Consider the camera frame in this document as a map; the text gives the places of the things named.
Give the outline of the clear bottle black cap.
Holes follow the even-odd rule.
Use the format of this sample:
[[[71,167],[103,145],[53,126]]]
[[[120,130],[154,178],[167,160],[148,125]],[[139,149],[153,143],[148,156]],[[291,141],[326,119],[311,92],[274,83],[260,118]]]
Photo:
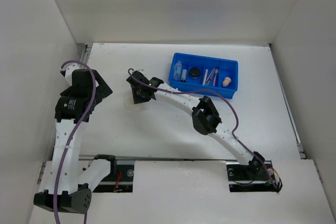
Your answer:
[[[187,69],[183,69],[182,73],[181,73],[180,81],[181,82],[186,82],[186,77],[187,77]]]

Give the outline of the round beige powder puff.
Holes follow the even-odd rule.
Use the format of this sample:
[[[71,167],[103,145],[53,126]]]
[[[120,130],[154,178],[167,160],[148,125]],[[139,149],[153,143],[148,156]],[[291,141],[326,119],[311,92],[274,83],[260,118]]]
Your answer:
[[[139,111],[143,109],[143,105],[135,104],[132,97],[125,97],[123,99],[123,105],[129,111]]]

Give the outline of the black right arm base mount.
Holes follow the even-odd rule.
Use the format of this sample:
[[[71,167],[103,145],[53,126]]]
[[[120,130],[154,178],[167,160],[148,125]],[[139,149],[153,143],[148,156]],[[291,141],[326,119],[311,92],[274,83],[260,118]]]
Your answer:
[[[267,162],[258,175],[248,175],[247,168],[239,163],[226,165],[228,186],[231,193],[275,192],[283,187],[282,180],[272,163]]]

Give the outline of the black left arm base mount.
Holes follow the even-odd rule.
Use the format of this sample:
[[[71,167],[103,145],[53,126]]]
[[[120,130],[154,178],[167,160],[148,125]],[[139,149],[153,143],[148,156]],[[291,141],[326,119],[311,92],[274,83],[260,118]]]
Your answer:
[[[101,180],[94,193],[132,193],[134,179],[134,160],[116,159],[114,155],[99,154],[95,160],[110,163],[109,174]]]

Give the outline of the black round compact jar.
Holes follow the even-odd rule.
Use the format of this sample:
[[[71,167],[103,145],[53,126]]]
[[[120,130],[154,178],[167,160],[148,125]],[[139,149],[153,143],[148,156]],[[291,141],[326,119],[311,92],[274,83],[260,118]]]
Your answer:
[[[191,78],[197,79],[200,77],[201,75],[201,70],[200,68],[197,67],[193,67],[189,70],[189,75]]]

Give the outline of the beige pink pencil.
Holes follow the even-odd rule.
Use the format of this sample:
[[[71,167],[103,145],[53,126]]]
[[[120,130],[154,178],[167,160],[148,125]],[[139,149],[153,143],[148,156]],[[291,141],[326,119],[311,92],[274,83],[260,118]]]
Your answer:
[[[202,85],[206,85],[207,75],[208,75],[208,69],[205,69]]]

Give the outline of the peach makeup sponge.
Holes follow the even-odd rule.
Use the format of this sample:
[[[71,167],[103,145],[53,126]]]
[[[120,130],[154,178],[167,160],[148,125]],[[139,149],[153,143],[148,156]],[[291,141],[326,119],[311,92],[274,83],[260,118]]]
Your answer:
[[[223,87],[227,87],[230,85],[230,83],[232,82],[231,78],[230,77],[225,77],[223,82],[222,82],[222,86]]]

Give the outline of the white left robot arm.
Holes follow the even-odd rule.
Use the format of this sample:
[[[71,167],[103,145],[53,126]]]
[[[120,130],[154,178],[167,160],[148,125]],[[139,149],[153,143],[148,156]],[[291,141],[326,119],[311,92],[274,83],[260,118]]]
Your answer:
[[[55,107],[56,141],[50,175],[34,205],[46,211],[86,214],[92,192],[99,183],[117,176],[113,155],[98,154],[82,174],[78,173],[81,140],[96,105],[112,94],[96,70],[62,71],[69,87],[60,94]]]

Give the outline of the grey makeup pen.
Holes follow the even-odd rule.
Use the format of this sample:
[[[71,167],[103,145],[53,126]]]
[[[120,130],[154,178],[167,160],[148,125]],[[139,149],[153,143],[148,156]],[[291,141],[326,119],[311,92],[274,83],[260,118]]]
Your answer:
[[[212,77],[212,78],[213,78],[213,74],[214,74],[214,71],[215,71],[215,69],[216,69],[216,68],[214,68],[214,69],[211,71],[211,73],[209,74],[209,76],[208,76],[207,80],[208,80],[210,77]]]

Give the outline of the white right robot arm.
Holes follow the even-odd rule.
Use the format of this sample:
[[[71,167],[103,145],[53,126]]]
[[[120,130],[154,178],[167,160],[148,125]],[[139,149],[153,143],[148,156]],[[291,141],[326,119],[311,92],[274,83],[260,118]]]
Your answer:
[[[155,77],[148,80],[142,70],[130,68],[128,74],[127,82],[131,86],[135,104],[155,100],[186,112],[192,118],[194,129],[201,135],[213,138],[227,149],[243,166],[246,177],[254,179],[262,173],[265,159],[259,153],[251,151],[235,136],[238,126],[231,133],[227,131],[210,97],[191,96],[189,92],[178,91]]]

